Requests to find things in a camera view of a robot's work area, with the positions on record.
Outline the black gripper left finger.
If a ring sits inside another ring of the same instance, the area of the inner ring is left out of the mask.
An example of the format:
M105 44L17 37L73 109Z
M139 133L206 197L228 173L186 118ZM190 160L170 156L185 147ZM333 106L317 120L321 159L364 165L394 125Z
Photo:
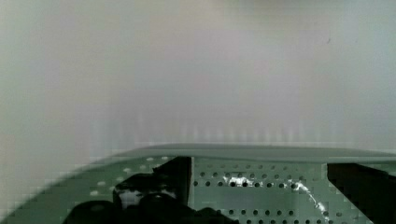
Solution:
M76 205L62 224L238 224L206 207L188 207L192 158L176 157L120 182L112 200Z

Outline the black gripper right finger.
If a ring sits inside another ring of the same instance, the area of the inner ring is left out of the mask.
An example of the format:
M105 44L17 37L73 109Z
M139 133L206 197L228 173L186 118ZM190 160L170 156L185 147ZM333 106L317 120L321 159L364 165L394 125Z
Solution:
M328 180L374 224L396 223L396 178L357 163L328 163Z

